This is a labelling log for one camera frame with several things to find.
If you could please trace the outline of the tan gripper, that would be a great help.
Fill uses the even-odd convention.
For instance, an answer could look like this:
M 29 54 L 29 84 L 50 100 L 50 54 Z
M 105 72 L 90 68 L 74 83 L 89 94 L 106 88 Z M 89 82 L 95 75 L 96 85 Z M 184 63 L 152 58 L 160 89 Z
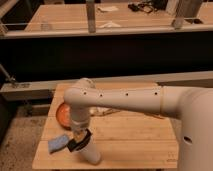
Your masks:
M 92 133 L 88 129 L 74 127 L 73 138 L 67 143 L 70 152 L 83 149 L 90 141 Z

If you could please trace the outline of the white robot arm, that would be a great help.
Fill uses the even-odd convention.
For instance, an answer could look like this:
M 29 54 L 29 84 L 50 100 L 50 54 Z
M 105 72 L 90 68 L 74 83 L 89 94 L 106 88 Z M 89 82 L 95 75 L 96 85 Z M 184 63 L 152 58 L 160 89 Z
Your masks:
M 82 78 L 64 93 L 71 106 L 71 129 L 89 127 L 91 107 L 160 114 L 181 121 L 178 171 L 213 171 L 213 88 L 154 86 L 97 89 Z

